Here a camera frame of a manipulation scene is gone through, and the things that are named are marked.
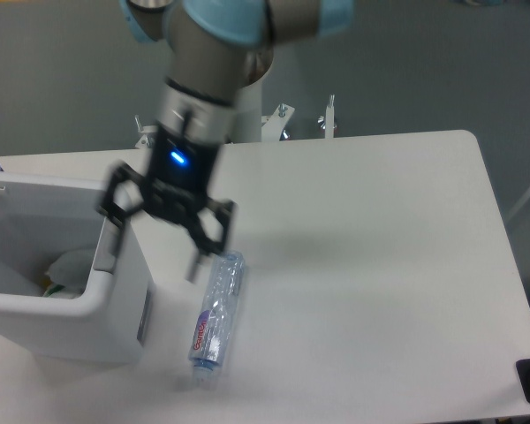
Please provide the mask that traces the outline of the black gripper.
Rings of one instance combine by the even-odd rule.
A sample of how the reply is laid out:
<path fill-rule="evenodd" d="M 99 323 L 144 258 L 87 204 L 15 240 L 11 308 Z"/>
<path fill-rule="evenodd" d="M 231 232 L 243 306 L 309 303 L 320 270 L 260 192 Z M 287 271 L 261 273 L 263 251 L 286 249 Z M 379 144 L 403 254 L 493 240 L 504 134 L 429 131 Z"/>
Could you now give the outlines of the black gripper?
<path fill-rule="evenodd" d="M 159 125 L 145 176 L 126 162 L 110 172 L 97 211 L 114 227 L 110 254 L 118 257 L 132 218 L 141 212 L 175 224 L 188 224 L 194 243 L 185 279 L 194 283 L 207 258 L 222 254 L 237 212 L 232 200 L 213 200 L 208 184 L 221 149 L 200 144 Z"/>

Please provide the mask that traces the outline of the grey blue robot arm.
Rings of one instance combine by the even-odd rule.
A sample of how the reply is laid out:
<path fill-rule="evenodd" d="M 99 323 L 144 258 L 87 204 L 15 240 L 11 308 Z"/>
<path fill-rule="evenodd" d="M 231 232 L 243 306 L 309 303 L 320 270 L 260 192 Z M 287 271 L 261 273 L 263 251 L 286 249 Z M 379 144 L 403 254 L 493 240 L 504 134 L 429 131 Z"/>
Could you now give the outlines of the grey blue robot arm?
<path fill-rule="evenodd" d="M 324 37 L 347 28 L 351 1 L 167 1 L 127 3 L 132 16 L 162 16 L 156 39 L 166 40 L 174 61 L 166 77 L 148 166 L 126 163 L 111 173 L 98 210 L 112 239 L 98 246 L 93 266 L 112 272 L 133 215 L 183 227 L 199 257 L 227 246 L 236 205 L 208 195 L 216 159 L 235 121 L 247 57 L 259 49 Z"/>

